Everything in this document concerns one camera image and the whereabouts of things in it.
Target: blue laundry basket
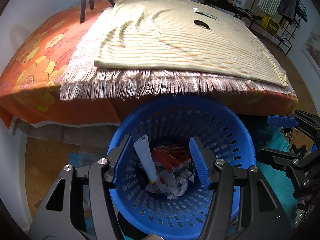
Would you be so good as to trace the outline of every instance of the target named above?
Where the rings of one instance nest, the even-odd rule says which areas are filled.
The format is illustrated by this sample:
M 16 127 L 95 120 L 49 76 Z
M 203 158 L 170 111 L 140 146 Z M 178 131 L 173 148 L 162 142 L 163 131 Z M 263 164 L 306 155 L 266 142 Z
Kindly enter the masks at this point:
M 241 120 L 227 107 L 201 96 L 163 96 L 138 107 L 117 129 L 108 153 L 126 134 L 136 141 L 146 133 L 151 149 L 161 142 L 188 146 L 190 137 L 197 135 L 204 147 L 232 166 L 246 169 L 256 163 L 251 137 Z M 130 156 L 122 160 L 127 162 L 122 181 L 118 179 L 117 188 L 110 190 L 120 213 L 147 234 L 172 240 L 198 238 L 213 191 L 201 185 L 196 174 L 195 182 L 189 182 L 187 191 L 176 200 L 146 192 L 147 182 L 137 173 L 139 158 L 135 152 Z M 232 218 L 238 213 L 239 199 L 239 188 L 235 187 Z

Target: yellow crate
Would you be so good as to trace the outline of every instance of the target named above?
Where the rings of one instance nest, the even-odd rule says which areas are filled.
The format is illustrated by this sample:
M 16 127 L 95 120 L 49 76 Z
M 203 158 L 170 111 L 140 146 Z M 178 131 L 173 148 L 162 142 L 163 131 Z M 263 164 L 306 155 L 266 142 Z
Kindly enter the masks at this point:
M 280 29 L 280 25 L 269 15 L 263 17 L 261 27 L 273 35 L 276 35 Z

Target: orange floral bedspread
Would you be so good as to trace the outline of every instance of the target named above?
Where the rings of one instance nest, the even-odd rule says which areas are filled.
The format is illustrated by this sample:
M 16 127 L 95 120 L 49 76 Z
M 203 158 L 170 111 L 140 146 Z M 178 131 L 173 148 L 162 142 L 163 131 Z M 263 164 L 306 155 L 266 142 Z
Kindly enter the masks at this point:
M 109 7 L 107 0 L 87 6 L 80 24 L 80 6 L 47 19 L 23 43 L 0 77 L 0 118 L 9 128 L 15 120 L 39 127 L 49 123 L 87 125 L 120 123 L 135 107 L 151 97 L 122 99 L 59 100 L 62 74 L 81 38 Z M 289 114 L 297 98 L 281 93 L 226 92 L 209 95 L 237 114 Z

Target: beige blanket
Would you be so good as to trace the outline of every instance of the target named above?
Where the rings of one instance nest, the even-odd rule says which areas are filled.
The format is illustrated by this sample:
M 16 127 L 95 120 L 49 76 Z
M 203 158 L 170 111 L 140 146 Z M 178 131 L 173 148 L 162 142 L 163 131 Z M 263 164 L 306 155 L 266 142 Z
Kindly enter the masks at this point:
M 193 7 L 219 20 L 196 14 Z M 94 60 L 97 67 L 201 71 L 288 86 L 278 63 L 242 21 L 206 5 L 120 0 L 106 28 Z

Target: blue gripper pad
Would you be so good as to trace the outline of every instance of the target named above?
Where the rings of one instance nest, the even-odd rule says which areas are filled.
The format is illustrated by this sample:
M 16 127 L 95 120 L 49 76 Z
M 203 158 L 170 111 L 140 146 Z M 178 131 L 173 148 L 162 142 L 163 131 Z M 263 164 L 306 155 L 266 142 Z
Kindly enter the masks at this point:
M 133 148 L 133 137 L 126 135 L 119 147 L 113 148 L 107 155 L 110 160 L 109 170 L 107 172 L 107 182 L 111 182 L 115 187 L 118 181 L 122 180 L 123 174 L 126 173 L 129 160 L 135 153 Z
M 268 124 L 277 127 L 295 128 L 299 125 L 299 122 L 294 117 L 271 114 L 268 117 Z
M 196 143 L 195 139 L 193 137 L 190 138 L 189 141 L 189 149 L 190 153 L 193 159 L 193 163 L 196 166 L 196 171 L 198 173 L 199 179 L 201 184 L 205 185 L 206 188 L 210 185 L 210 179 L 209 179 L 209 167 L 201 153 L 201 150 L 199 148 L 199 145 Z

